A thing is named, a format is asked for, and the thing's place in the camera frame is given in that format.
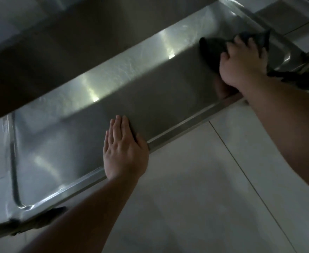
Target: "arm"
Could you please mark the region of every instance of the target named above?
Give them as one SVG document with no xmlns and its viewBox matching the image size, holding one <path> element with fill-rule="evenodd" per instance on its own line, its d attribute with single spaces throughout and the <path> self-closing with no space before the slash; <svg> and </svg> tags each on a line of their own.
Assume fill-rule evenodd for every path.
<svg viewBox="0 0 309 253">
<path fill-rule="evenodd" d="M 125 116 L 111 120 L 103 149 L 108 182 L 57 220 L 22 252 L 101 252 L 147 168 L 147 143 L 139 135 L 136 140 Z"/>
<path fill-rule="evenodd" d="M 259 58 L 252 39 L 246 46 L 236 37 L 228 51 L 221 77 L 244 95 L 285 160 L 309 184 L 309 93 L 267 77 L 266 50 Z"/>
</svg>

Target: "forearm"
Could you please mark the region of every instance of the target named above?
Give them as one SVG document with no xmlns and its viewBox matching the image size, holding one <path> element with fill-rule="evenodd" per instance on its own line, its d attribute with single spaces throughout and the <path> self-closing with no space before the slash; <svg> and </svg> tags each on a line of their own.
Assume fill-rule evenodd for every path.
<svg viewBox="0 0 309 253">
<path fill-rule="evenodd" d="M 309 184 L 309 93 L 261 74 L 240 84 L 289 165 Z"/>
<path fill-rule="evenodd" d="M 137 184 L 116 178 L 61 217 L 23 252 L 101 252 Z"/>
</svg>

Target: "hand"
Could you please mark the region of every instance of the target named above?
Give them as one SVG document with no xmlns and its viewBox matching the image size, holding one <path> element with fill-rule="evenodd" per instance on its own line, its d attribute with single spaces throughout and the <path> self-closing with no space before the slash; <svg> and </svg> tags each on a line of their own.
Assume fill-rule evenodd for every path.
<svg viewBox="0 0 309 253">
<path fill-rule="evenodd" d="M 129 120 L 126 116 L 116 116 L 110 122 L 104 141 L 104 168 L 108 179 L 129 177 L 139 179 L 146 171 L 149 161 L 149 149 L 146 141 L 131 133 Z"/>
<path fill-rule="evenodd" d="M 227 42 L 228 54 L 225 52 L 221 54 L 220 75 L 226 84 L 239 88 L 251 75 L 266 75 L 268 53 L 262 48 L 260 58 L 253 38 L 249 39 L 248 46 L 238 35 L 234 38 L 234 42 Z"/>
</svg>

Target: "finger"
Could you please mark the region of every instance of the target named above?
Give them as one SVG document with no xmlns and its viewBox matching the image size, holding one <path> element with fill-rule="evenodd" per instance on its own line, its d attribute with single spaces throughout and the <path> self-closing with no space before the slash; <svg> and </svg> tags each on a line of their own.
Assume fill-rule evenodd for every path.
<svg viewBox="0 0 309 253">
<path fill-rule="evenodd" d="M 113 144 L 113 132 L 112 132 L 112 127 L 115 123 L 115 120 L 114 119 L 111 119 L 110 121 L 110 128 L 109 128 L 109 145 L 112 145 Z"/>
<path fill-rule="evenodd" d="M 132 132 L 130 129 L 129 119 L 125 115 L 123 115 L 123 118 L 122 118 L 122 137 L 132 138 Z"/>
<path fill-rule="evenodd" d="M 268 52 L 266 50 L 266 48 L 262 48 L 262 51 L 261 51 L 261 59 L 263 61 L 268 61 Z"/>
<path fill-rule="evenodd" d="M 238 47 L 234 43 L 227 42 L 226 45 L 227 45 L 227 51 L 228 51 L 229 57 L 237 53 Z"/>
<path fill-rule="evenodd" d="M 222 52 L 220 55 L 220 66 L 224 65 L 224 63 L 229 59 L 229 56 L 226 52 Z"/>
<path fill-rule="evenodd" d="M 104 140 L 104 147 L 103 147 L 103 154 L 106 153 L 108 148 L 109 148 L 109 131 L 106 131 L 106 133 L 105 133 L 105 140 Z"/>
<path fill-rule="evenodd" d="M 122 118 L 120 117 L 120 115 L 116 115 L 116 121 L 112 128 L 114 142 L 122 139 L 122 130 L 120 127 L 121 123 L 122 123 Z"/>
<path fill-rule="evenodd" d="M 259 55 L 258 46 L 256 45 L 253 38 L 249 38 L 248 47 L 255 52 L 256 55 Z"/>
<path fill-rule="evenodd" d="M 247 48 L 247 46 L 245 45 L 245 43 L 242 41 L 241 37 L 239 35 L 237 35 L 234 38 L 234 42 L 237 46 L 239 46 L 240 48 Z"/>
<path fill-rule="evenodd" d="M 135 138 L 137 140 L 137 144 L 140 146 L 141 149 L 149 150 L 146 140 L 139 133 L 137 133 Z"/>
</svg>

